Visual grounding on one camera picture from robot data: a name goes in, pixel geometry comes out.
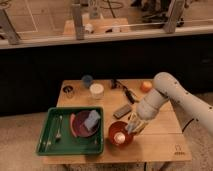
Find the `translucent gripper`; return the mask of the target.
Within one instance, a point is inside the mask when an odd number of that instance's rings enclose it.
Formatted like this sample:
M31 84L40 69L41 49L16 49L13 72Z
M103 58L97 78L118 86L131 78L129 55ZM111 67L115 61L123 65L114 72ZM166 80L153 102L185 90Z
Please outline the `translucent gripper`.
M136 128L132 133L139 134L148 124L147 121L141 120L136 113L132 113L129 117L129 122L135 122L137 124Z

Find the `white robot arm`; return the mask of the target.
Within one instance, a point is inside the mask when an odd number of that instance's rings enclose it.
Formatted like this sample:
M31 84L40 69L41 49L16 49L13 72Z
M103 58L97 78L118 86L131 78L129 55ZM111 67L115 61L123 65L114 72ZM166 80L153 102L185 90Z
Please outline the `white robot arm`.
M175 101L213 136L213 106L185 90L167 72L160 72L154 77L153 88L137 104L136 114L125 127L127 132L135 132L138 126L145 127L168 100Z

